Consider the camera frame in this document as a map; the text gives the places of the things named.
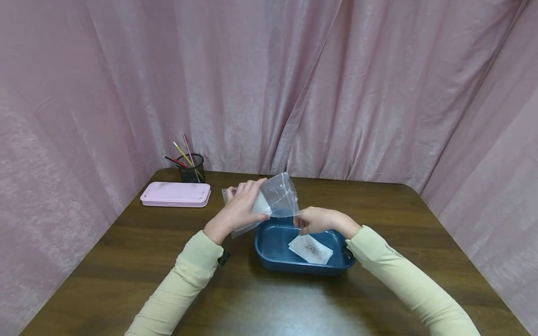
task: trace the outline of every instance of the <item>pen holder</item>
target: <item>pen holder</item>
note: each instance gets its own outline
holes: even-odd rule
[[[181,182],[184,183],[205,183],[206,174],[203,170],[203,156],[192,153],[184,157],[183,155],[178,158],[178,161],[183,163],[185,167],[178,166],[179,175],[181,176]]]

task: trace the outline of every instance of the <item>clear plastic bag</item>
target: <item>clear plastic bag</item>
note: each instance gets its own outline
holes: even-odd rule
[[[226,189],[222,189],[224,204],[228,202]],[[288,173],[275,175],[260,186],[260,191],[252,207],[255,213],[265,213],[271,217],[294,217],[299,214],[297,192]],[[250,223],[245,227],[232,231],[232,238],[252,230],[261,222]]]

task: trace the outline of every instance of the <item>wrist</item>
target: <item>wrist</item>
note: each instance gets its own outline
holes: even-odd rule
[[[230,234],[230,230],[223,223],[212,219],[203,228],[203,233],[215,244],[221,245],[224,239]]]
[[[332,220],[333,229],[346,239],[352,239],[361,229],[361,226],[348,215],[336,211]]]

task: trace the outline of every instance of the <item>pink fabric backdrop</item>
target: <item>pink fabric backdrop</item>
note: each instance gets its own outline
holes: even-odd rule
[[[290,173],[422,190],[517,7],[345,2],[283,158]]]
[[[181,133],[207,169],[421,190],[519,4],[1,2],[0,332],[24,327]],[[436,211],[456,194],[425,191]]]
[[[538,1],[516,22],[422,196],[538,335]]]

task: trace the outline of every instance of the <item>yellow pencil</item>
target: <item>yellow pencil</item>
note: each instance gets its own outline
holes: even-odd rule
[[[191,165],[191,166],[194,167],[193,162],[192,162],[191,160],[189,160],[189,157],[185,155],[185,153],[181,150],[181,148],[179,148],[179,146],[175,143],[175,141],[173,141],[173,144],[174,144],[175,148],[177,148],[177,149],[179,150],[179,152],[181,153],[181,155],[183,155],[183,157],[185,158],[185,160],[187,160],[187,162],[189,163],[189,165]],[[201,174],[198,170],[194,169],[194,171],[196,172],[196,175],[197,175],[196,178],[198,178],[198,176],[201,177],[201,178],[203,178],[203,177],[202,177],[202,174]]]
[[[187,162],[189,163],[189,165],[193,166],[194,167],[194,164],[191,160],[189,160],[189,157],[185,155],[185,153],[181,150],[181,148],[179,148],[179,146],[175,143],[174,141],[174,146],[175,148],[177,148],[179,150],[179,152],[181,153],[181,155],[183,155],[183,157],[185,158],[185,160],[187,160]]]

